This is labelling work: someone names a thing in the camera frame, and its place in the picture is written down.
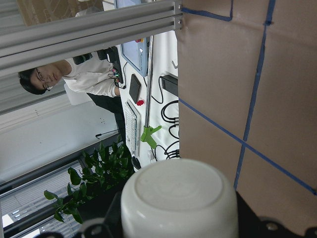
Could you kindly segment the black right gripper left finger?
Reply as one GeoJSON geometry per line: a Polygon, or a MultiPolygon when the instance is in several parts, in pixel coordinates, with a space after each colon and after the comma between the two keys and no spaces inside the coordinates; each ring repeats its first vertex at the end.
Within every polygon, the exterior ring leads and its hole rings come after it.
{"type": "Polygon", "coordinates": [[[104,219],[107,238],[122,237],[121,194],[122,192],[116,193],[104,219]]]}

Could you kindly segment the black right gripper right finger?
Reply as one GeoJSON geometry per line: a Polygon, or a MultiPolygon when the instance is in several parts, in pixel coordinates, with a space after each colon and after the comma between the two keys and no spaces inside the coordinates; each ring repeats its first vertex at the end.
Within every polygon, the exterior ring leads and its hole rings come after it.
{"type": "Polygon", "coordinates": [[[240,238],[257,238],[259,219],[239,192],[236,192],[238,206],[238,228],[240,238]]]}

